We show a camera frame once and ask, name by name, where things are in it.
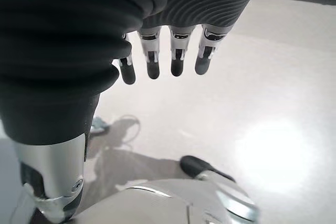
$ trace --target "robotic hand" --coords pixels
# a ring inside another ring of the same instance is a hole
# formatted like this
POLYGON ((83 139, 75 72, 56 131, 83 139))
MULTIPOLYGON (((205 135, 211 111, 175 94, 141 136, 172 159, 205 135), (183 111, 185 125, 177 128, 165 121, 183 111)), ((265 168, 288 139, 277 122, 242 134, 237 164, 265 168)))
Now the robotic hand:
POLYGON ((159 76, 160 27, 171 30, 179 76, 188 40, 203 33, 195 70, 204 74, 249 0, 0 0, 0 114, 13 140, 23 187, 52 222, 79 205, 83 162, 99 94, 118 59, 135 81, 127 33, 139 32, 150 78, 159 76))

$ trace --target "silver metal part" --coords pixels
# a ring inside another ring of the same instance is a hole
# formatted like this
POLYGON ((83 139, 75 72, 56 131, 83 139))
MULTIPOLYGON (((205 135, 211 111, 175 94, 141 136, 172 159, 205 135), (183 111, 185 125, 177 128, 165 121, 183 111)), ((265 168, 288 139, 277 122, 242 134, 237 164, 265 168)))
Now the silver metal part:
POLYGON ((217 175, 207 171, 199 176, 202 180, 167 179, 132 186, 80 213, 76 223, 256 223, 258 209, 246 193, 217 175))
POLYGON ((154 62, 159 61, 159 52, 160 52, 160 30, 161 27, 154 27, 150 30, 141 29, 138 31, 143 53, 145 54, 146 61, 149 63, 149 52, 154 52, 154 62))
POLYGON ((35 212, 35 202, 25 189, 22 190, 9 224, 29 224, 35 212))
POLYGON ((174 27, 169 26, 170 29, 170 43, 172 59, 176 60, 176 49, 182 49, 181 60, 184 60, 184 55, 188 50, 190 36, 195 26, 191 27, 174 27))
POLYGON ((202 25, 203 32, 201 36, 201 40, 199 41, 199 50, 198 57, 204 57, 205 47, 212 47, 212 51, 208 56, 208 59, 211 59, 214 52, 218 48, 219 44, 223 40, 223 38, 227 35, 227 33, 232 29, 232 26, 229 27, 217 27, 213 25, 202 25))
POLYGON ((21 163, 39 172, 43 178, 46 198, 34 194, 32 185, 24 189, 36 207, 51 222, 60 223, 67 216, 63 208, 72 202, 83 188, 85 134, 53 145, 26 145, 14 142, 21 163))
POLYGON ((223 176, 207 170, 199 174, 196 179, 208 181, 220 188, 218 197, 227 210, 243 219, 256 221, 258 208, 236 183, 223 176))

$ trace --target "robot finger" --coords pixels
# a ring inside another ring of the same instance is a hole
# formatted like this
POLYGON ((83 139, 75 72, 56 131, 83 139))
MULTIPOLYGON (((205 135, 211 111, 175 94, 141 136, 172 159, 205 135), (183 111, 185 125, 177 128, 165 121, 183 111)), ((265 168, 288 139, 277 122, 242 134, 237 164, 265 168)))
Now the robot finger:
POLYGON ((218 27, 209 24, 203 24, 202 27, 203 31, 198 46, 199 50, 195 64, 195 71, 199 75, 207 72, 215 51, 223 38, 232 29, 232 26, 218 27))
MULTIPOLYGON (((129 41, 128 35, 125 34, 123 37, 125 40, 129 41)), ((126 57, 118 60, 120 66, 120 72, 122 79, 126 84, 135 83, 135 72, 132 61, 132 52, 126 57)))
POLYGON ((157 26, 146 29, 142 28, 138 31, 147 62, 147 73, 151 79, 157 79, 160 75, 160 30, 161 26, 157 26))
POLYGON ((183 72, 183 61, 186 51, 188 50, 188 44, 190 36, 195 26, 190 27, 175 27, 169 26, 171 33, 171 52, 172 52, 172 64, 171 72, 173 76, 180 76, 183 72))

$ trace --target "black rubber finger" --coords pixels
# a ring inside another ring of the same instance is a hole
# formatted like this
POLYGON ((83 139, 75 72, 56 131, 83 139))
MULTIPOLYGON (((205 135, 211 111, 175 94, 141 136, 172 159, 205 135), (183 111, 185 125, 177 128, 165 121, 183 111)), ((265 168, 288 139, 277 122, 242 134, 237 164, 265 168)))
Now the black rubber finger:
POLYGON ((151 79, 155 80, 160 75, 159 63, 154 62, 154 52, 153 51, 148 52, 148 58, 150 62, 147 62, 147 73, 151 79))
POLYGON ((196 73, 199 74, 200 76, 205 74, 209 69, 210 61, 211 60, 208 59, 207 57, 203 58, 198 57, 195 64, 196 73))
POLYGON ((195 178, 198 174, 201 172, 204 172, 205 170, 211 170, 233 182, 236 182, 234 178, 232 178, 230 175, 227 175, 216 168, 214 168, 211 164, 208 162, 205 162, 204 160, 194 157, 194 156, 183 156, 180 160, 180 167, 184 171, 185 174, 189 175, 192 178, 195 178))
POLYGON ((183 72, 183 60, 181 60, 183 50, 176 49, 175 56, 176 59, 172 59, 171 72, 173 76, 180 76, 183 72))
POLYGON ((180 76, 183 72, 183 60, 172 60, 171 72, 173 76, 180 76))
POLYGON ((213 48, 212 47, 205 47, 204 53, 203 53, 203 58, 198 57, 196 59, 196 64, 195 64, 195 71, 199 75, 205 74, 210 65, 210 59, 209 56, 212 52, 213 48))
POLYGON ((147 73, 148 76, 155 80, 160 75, 159 63, 158 62, 149 62, 147 63, 147 73))
POLYGON ((133 64, 127 65, 127 58, 120 59, 120 61, 122 63, 120 72, 124 82, 129 85, 135 83, 135 72, 133 64))

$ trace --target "glossy floor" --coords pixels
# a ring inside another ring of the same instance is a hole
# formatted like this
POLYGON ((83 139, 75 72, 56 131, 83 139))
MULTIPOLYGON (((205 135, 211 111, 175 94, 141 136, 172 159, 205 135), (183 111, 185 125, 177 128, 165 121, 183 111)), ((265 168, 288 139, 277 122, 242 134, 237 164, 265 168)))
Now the glossy floor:
POLYGON ((326 5, 252 0, 205 76, 194 72, 200 27, 178 78, 163 28, 157 80, 132 33, 137 81, 101 95, 96 114, 111 127, 90 142, 79 211, 127 185, 185 177, 177 161, 195 155, 237 180, 260 223, 336 223, 335 16, 326 5))

